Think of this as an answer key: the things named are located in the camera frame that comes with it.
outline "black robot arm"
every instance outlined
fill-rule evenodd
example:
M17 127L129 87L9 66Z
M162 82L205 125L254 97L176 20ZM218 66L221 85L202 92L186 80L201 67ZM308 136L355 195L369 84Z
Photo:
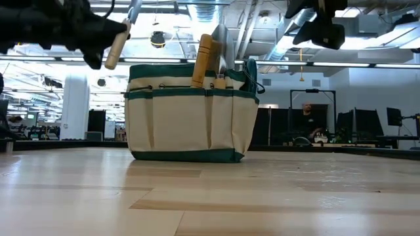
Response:
M347 0L291 0L285 17L292 18L302 9L313 8L316 18L305 22L293 40L293 44L312 40L315 45L329 49L340 49L345 42L344 26L333 24L336 10L345 10Z
M37 43L43 49L64 45L80 49L86 63L100 69L104 49L115 36L127 30L125 24L95 15L87 0L0 1L0 53L17 43Z

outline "garden tool bag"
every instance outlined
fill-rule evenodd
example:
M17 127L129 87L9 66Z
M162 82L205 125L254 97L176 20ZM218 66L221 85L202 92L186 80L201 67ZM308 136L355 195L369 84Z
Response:
M135 159L237 163L251 143L259 100L240 90L247 76L225 73L226 89L190 88L193 64L130 67L125 94L129 149Z

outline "green fabric strip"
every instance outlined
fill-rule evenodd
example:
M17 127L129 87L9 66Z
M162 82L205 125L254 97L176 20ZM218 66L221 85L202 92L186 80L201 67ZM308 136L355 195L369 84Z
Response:
M153 90L153 97L158 96L204 96L203 88L166 88Z
M257 96L252 92L240 91L240 90L233 90L234 96L241 97L241 98L252 98L254 99L256 104L260 104L260 100Z
M206 96L233 96L233 90L215 88L207 90Z
M192 77L194 72L194 64L181 64L181 65L137 65L130 67L130 79L141 79L145 77ZM224 73L229 78L245 82L246 75L242 71L234 71L232 69L227 70ZM206 77L216 77L214 71L206 71Z
M152 92L135 91L135 92L129 92L127 97L128 97L129 100L137 99L137 98L152 99L153 94L152 94Z
M129 100L138 98L152 99L153 97L163 96L236 96L240 98L252 98L256 104L260 103L260 100L252 92L217 88L209 90L202 88L165 88L154 89L152 92L134 91L128 93L128 95L124 95Z
M204 163L239 163L243 155L235 149L199 151L132 151L133 157L144 161L189 161Z

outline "wooden handle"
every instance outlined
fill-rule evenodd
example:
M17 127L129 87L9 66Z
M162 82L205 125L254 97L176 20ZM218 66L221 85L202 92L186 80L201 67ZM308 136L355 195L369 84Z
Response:
M130 29L131 29L131 23L127 19L123 21L123 24L127 25L127 30L123 33L117 34L117 36L114 39L114 42L112 43L110 53L108 54L108 57L105 62L105 67L108 69L115 69L117 66L117 63L119 61L119 56L121 56L121 52L123 51L124 44L129 36Z
M226 81L224 79L215 79L215 89L226 89Z
M211 51L209 61L207 63L207 70L212 70L217 73L219 70L219 57L221 56L222 43L213 40L211 42Z
M197 53L196 65L192 74L191 87L202 88L205 76L205 70L209 61L211 51L211 43L213 38L211 35L203 34L199 41L199 49Z

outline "black frame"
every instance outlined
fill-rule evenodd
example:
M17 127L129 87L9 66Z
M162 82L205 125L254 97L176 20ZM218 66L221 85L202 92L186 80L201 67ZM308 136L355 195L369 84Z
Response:
M289 114L287 118L287 132L291 132L291 122L292 122L292 111L293 111L293 92L305 92L305 93L320 93L320 92L330 92L333 94L333 103L334 103L334 134L337 130L337 103L335 99L335 90L318 90L318 89L291 89L290 90L290 107Z

